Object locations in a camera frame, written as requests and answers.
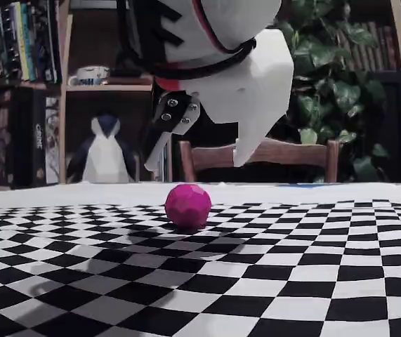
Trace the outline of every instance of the table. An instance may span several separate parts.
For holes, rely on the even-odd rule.
[[[401,336],[401,185],[173,186],[0,192],[0,336]]]

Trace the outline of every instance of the pink ball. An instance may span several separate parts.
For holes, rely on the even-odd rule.
[[[180,229],[201,229],[205,228],[211,199],[199,186],[183,184],[170,191],[164,209],[168,219]]]

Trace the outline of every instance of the black cable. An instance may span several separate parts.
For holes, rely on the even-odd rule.
[[[203,67],[192,68],[192,69],[171,69],[154,65],[142,59],[129,41],[128,27],[127,27],[127,13],[125,0],[117,0],[117,15],[118,15],[118,27],[119,27],[119,38],[124,49],[124,53],[130,57],[130,59],[139,67],[142,67],[150,74],[162,78],[162,79],[200,79],[202,77],[211,76],[222,72],[234,65],[238,65],[243,62],[247,56],[256,47],[256,40],[251,39],[242,44],[241,49],[227,60],[215,63],[213,65],[206,65]]]

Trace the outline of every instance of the shelf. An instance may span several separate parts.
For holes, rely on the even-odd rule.
[[[102,86],[68,86],[68,92],[85,92],[85,91],[122,91],[122,92],[150,92],[152,85],[102,85]]]

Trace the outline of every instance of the houseplant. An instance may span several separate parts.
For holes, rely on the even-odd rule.
[[[370,74],[348,69],[352,55],[339,36],[357,45],[376,42],[361,24],[350,22],[350,14],[346,0],[291,0],[289,19],[275,21],[295,70],[289,111],[271,136],[303,144],[337,139],[340,181],[387,180],[382,166],[388,153],[376,141],[386,95]]]

